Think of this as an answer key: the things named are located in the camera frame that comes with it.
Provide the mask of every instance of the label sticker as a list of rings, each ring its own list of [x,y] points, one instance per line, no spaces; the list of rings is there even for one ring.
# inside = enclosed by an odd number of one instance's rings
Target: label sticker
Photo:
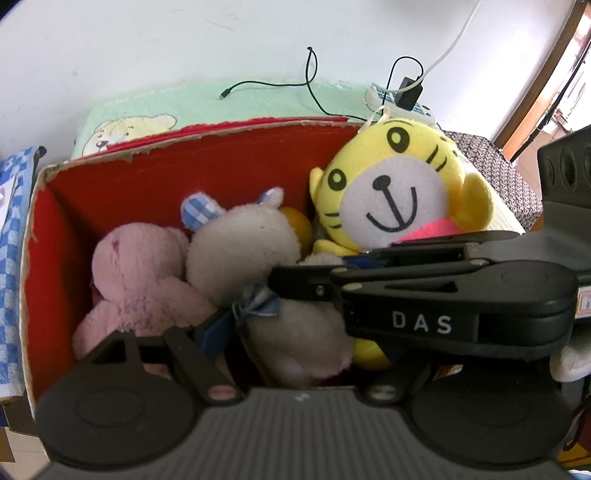
[[[591,286],[579,288],[577,312],[574,314],[574,318],[582,319],[585,317],[591,317]]]

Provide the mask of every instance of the white cable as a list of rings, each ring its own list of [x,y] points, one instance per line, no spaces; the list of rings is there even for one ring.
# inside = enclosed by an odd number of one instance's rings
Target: white cable
[[[466,29],[468,28],[468,25],[470,24],[472,17],[474,17],[474,14],[476,13],[476,10],[478,10],[478,7],[480,6],[480,4],[482,3],[482,0],[478,0],[476,2],[476,5],[474,5],[474,8],[472,8],[472,11],[470,12],[470,15],[468,15],[468,18],[466,19],[466,23],[464,23],[464,26],[462,27],[462,29],[460,30],[459,35],[456,37],[456,39],[453,41],[453,43],[451,44],[451,46],[446,50],[446,52],[441,55],[441,57],[439,57],[435,63],[433,65],[431,65],[427,70],[425,70],[425,73],[423,73],[416,82],[410,84],[409,86],[405,87],[405,88],[399,88],[398,90],[387,90],[384,87],[380,87],[380,85],[378,85],[377,83],[372,83],[372,85],[380,90],[384,90],[388,93],[402,93],[402,92],[406,92],[408,90],[411,90],[413,88],[415,88],[419,83],[421,83],[424,78],[429,74],[429,72],[431,70],[433,70],[437,65],[439,65],[439,63],[449,55],[449,53],[454,49],[454,47],[456,46],[456,44],[460,41],[460,38],[462,37],[462,35],[464,34],[464,32],[466,31]]]

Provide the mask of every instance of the blue gingham ear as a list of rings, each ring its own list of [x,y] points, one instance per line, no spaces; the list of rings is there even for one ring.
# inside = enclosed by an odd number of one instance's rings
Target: blue gingham ear
[[[256,202],[259,205],[265,204],[279,208],[283,203],[283,189],[281,187],[273,187],[263,193]]]
[[[193,193],[185,198],[181,204],[183,223],[185,227],[193,232],[224,213],[226,211],[214,199],[203,192]]]

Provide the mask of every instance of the white plush toy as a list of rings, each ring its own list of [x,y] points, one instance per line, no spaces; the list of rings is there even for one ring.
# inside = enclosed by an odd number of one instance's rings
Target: white plush toy
[[[557,382],[574,382],[591,374],[591,325],[575,325],[569,342],[550,357]]]
[[[274,267],[296,265],[300,256],[296,233],[278,210],[282,200],[283,190],[274,188],[257,203],[226,212],[204,193],[187,198],[181,214],[195,232],[187,254],[187,281],[218,307],[234,309],[253,292],[267,295],[261,311],[246,314],[251,344],[280,383],[308,387],[350,365],[353,339],[330,302],[278,299],[263,286]],[[302,263],[343,261],[317,254]]]

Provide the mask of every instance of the white wall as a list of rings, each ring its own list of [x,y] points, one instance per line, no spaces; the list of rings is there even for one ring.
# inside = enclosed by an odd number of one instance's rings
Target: white wall
[[[300,77],[308,45],[319,77],[384,84],[396,57],[427,66],[441,55],[474,2],[22,0],[0,22],[0,157],[40,143],[48,160],[68,158],[90,106],[129,92],[187,79]],[[572,3],[484,0],[424,82],[421,98],[441,125],[494,137]]]

